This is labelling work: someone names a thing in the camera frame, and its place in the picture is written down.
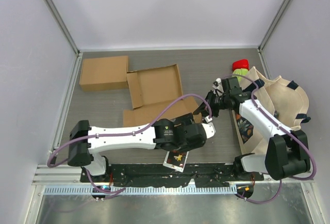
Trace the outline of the dark star printed packet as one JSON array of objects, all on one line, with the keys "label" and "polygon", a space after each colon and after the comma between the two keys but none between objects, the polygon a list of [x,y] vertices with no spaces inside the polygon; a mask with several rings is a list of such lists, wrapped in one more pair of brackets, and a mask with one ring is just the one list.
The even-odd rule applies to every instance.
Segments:
[{"label": "dark star printed packet", "polygon": [[189,152],[167,152],[163,166],[178,172],[183,172]]}]

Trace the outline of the brown cardboard box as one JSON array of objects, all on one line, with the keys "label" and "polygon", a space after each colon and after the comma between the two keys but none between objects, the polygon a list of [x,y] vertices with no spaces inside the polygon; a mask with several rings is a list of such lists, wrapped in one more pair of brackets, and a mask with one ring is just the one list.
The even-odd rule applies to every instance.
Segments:
[{"label": "brown cardboard box", "polygon": [[123,110],[123,126],[150,123],[170,103],[183,96],[177,64],[127,74],[132,110]]},{"label": "brown cardboard box", "polygon": [[128,56],[84,59],[79,85],[85,92],[126,89],[127,72]]}]

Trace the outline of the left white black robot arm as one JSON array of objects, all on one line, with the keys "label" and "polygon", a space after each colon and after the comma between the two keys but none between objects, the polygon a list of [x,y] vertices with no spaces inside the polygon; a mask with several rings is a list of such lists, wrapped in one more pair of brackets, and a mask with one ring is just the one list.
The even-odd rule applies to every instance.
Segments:
[{"label": "left white black robot arm", "polygon": [[195,123],[192,114],[174,119],[160,119],[153,124],[133,127],[103,128],[81,120],[70,132],[68,165],[84,167],[98,182],[110,175],[107,160],[101,153],[118,149],[161,149],[177,153],[176,160],[185,163],[183,154],[204,146],[215,134],[214,125]]}]

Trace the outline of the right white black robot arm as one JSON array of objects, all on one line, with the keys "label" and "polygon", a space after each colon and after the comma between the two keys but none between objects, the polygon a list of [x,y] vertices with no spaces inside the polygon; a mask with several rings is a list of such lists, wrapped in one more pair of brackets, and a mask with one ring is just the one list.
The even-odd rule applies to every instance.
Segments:
[{"label": "right white black robot arm", "polygon": [[214,81],[213,90],[208,92],[194,115],[200,114],[209,122],[223,109],[233,110],[247,120],[266,142],[263,154],[248,153],[235,158],[235,178],[245,180],[252,172],[260,172],[281,180],[310,170],[306,134],[292,130],[271,115],[256,99],[253,90],[242,90],[237,76]]}]

